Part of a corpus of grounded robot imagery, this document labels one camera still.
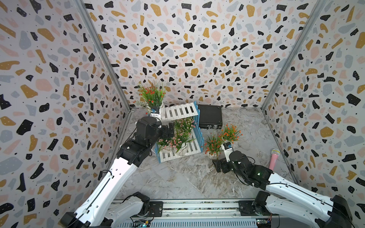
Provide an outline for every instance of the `white wooden shelf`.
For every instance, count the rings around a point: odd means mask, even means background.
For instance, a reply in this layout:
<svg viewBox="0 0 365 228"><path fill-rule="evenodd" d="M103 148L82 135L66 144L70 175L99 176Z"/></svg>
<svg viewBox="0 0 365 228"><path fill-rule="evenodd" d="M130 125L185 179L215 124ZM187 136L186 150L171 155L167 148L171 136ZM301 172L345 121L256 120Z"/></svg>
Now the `white wooden shelf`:
<svg viewBox="0 0 365 228"><path fill-rule="evenodd" d="M198 140L195 136L194 130L191 130L190 139L194 139L194 140L191 141L191 142L188 142L188 151L185 153L184 156L178 155L178 153L175 154L172 151L169 152L169 153L162 153L160 151L160 153L157 154L157 156L159 157L160 162L167 162L167 161L170 161L170 160L173 160L173 159L182 158L182 157L189 156L189 155L192 155L192 154L201 153L201 149L200 149Z"/></svg>
<svg viewBox="0 0 365 228"><path fill-rule="evenodd" d="M186 117L199 115L194 102L188 104L174 105L165 108L162 113L162 122L178 120Z"/></svg>

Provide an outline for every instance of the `black suitcase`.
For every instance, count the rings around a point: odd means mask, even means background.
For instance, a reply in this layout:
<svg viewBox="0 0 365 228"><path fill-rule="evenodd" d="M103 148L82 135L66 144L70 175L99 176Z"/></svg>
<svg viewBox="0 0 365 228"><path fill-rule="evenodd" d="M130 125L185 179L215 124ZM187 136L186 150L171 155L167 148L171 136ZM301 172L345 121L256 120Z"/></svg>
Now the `black suitcase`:
<svg viewBox="0 0 365 228"><path fill-rule="evenodd" d="M200 105L199 127L201 129L221 129L222 121L222 107L215 105Z"/></svg>

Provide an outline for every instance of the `white plant stand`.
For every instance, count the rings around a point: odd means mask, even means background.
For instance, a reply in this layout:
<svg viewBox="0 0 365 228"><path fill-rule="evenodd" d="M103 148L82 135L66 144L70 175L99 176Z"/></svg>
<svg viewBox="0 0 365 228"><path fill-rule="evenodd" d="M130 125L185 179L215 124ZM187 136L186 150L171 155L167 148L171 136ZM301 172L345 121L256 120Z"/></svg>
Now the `white plant stand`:
<svg viewBox="0 0 365 228"><path fill-rule="evenodd" d="M161 152L157 153L158 144L156 144L155 152L156 152L156 155L157 155L160 163L202 152L204 138L203 138L203 134L201 133L200 128L199 128L199 114L200 114L200 110L198 109L196 102L165 108L165 110L162 112L162 116L161 116L161 118L162 118L161 121L163 123L193 116L195 128L193 128L191 130L190 139L193 139L193 140L191 142L187 143L188 151L185 153L184 156L179 155L179 153L175 154L173 151L171 151L169 153L161 153Z"/></svg>

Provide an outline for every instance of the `metal frame edge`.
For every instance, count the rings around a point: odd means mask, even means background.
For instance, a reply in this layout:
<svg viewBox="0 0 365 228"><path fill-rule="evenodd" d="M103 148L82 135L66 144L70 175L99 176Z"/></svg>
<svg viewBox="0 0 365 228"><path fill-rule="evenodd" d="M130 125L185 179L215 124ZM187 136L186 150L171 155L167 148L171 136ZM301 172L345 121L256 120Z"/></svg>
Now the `metal frame edge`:
<svg viewBox="0 0 365 228"><path fill-rule="evenodd" d="M75 3L77 11L80 13L81 19L84 21L85 28L89 32L89 34L91 36L91 39L94 42L94 45L95 45L95 48L96 48L97 52L99 52L100 57L101 57L102 61L105 64L107 72L110 75L110 78L112 79L112 82L115 86L115 89L116 89L117 93L119 94L119 96L122 100L122 103L125 105L128 113L130 113L131 112L131 107L129 106L127 98L124 95L123 89L121 88L121 85L120 85L118 79L115 76L115 72L114 72L114 70L111 66L109 58L107 57L107 55L104 51L103 45L102 45L101 41L99 40L99 37L97 35L94 24L92 23L91 18L89 17L89 14L86 10L84 1L83 0L73 0L73 1Z"/></svg>
<svg viewBox="0 0 365 228"><path fill-rule="evenodd" d="M289 53L289 56L284 63L283 67L281 68L278 77L275 79L274 84L272 85L269 94L266 96L261 109L265 110L270 103L271 98L275 94L276 89L279 87L280 82L284 78L286 72L289 70L290 65L292 64L294 58L296 57L297 53L299 52L300 48L304 44L304 41L308 35L308 33L312 30L314 23L317 21L320 13L322 12L326 0L317 0L316 4L314 5L309 19L307 20L306 24L304 25L303 31L300 33L298 40L295 42L293 49Z"/></svg>

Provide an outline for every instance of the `potted plant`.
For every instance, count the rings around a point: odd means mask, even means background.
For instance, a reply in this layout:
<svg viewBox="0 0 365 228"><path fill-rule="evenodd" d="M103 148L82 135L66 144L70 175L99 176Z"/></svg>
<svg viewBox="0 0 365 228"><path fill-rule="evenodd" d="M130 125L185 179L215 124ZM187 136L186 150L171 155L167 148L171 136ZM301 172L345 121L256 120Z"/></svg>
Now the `potted plant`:
<svg viewBox="0 0 365 228"><path fill-rule="evenodd" d="M222 135L220 134L212 134L208 136L206 143L204 144L205 154L209 154L211 159L218 159L218 156L223 152L221 145L224 143Z"/></svg>
<svg viewBox="0 0 365 228"><path fill-rule="evenodd" d="M180 156L184 156L188 151L188 143L191 139L191 131L195 128L193 117L175 120L176 135L172 138L172 147Z"/></svg>
<svg viewBox="0 0 365 228"><path fill-rule="evenodd" d="M223 143L226 142L231 142L234 143L235 141L237 141L239 139L241 134L241 131L237 130L237 126L235 126L234 124L230 124L228 126L228 124L226 124L224 126L224 129L222 129L222 139L223 139Z"/></svg>
<svg viewBox="0 0 365 228"><path fill-rule="evenodd" d="M172 149L172 139L159 139L158 142L158 153L169 153Z"/></svg>
<svg viewBox="0 0 365 228"><path fill-rule="evenodd" d="M166 94L166 89L163 88L160 83L153 81L151 86L143 86L141 82L138 83L138 92L144 101L134 101L138 102L142 107L147 108L147 114L151 113L151 107L160 107L160 113L163 110L164 103L163 99Z"/></svg>

